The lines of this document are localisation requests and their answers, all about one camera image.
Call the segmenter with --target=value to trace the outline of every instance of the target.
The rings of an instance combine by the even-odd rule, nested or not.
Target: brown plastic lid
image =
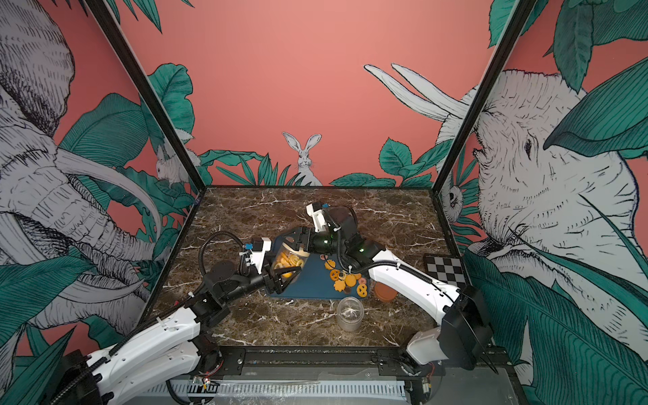
[[[394,298],[396,298],[396,295],[399,294],[399,292],[394,290],[392,287],[382,283],[376,283],[374,285],[373,293],[376,295],[376,298],[384,303],[392,302]]]

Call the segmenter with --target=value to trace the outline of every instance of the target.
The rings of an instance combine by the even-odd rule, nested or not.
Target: blue tray
[[[279,238],[275,239],[272,247],[274,253],[278,252],[282,242]],[[336,255],[329,255],[329,260],[337,263]],[[286,287],[283,294],[272,294],[271,296],[292,299],[343,299],[346,297],[363,299],[358,295],[357,290],[358,283],[351,287],[351,294],[335,291],[333,288],[333,280],[330,279],[330,270],[326,270],[326,267],[324,267],[324,260],[321,260],[319,255],[312,253],[308,260],[306,260],[306,264],[301,270],[299,277]]]

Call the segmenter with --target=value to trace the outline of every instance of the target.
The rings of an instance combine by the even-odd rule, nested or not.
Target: checkerboard
[[[456,285],[459,288],[464,288],[466,284],[470,283],[461,259],[425,255],[423,261],[427,266],[428,274],[439,281]]]

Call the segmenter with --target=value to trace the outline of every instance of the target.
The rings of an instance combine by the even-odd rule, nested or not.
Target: brown marble surface
[[[383,243],[416,268],[423,268],[424,253],[448,254],[427,190],[213,188],[181,241],[153,313],[172,306],[199,285],[198,248],[213,231],[230,230],[244,242],[252,236],[273,238],[295,226],[311,226],[306,205],[317,200],[353,207],[363,236]],[[231,240],[207,248],[205,267],[224,259],[238,259]],[[362,326],[345,332],[336,323],[336,305],[255,292],[230,306],[231,315],[214,328],[213,336],[223,345],[390,346],[402,345],[418,330],[434,327],[434,320],[405,297],[382,303],[370,293],[363,300]]]

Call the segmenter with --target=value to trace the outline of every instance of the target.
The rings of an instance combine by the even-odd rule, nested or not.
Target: rabbit illustration
[[[294,136],[290,135],[287,132],[283,132],[283,135],[286,137],[286,142],[290,145],[291,148],[299,152],[299,160],[297,160],[297,166],[299,166],[299,174],[297,179],[304,177],[301,181],[302,185],[322,185],[321,181],[315,177],[313,172],[310,170],[310,167],[313,164],[313,161],[308,157],[308,151],[322,139],[322,135],[315,134],[312,137],[308,138],[306,142],[306,147],[301,148],[301,144]]]

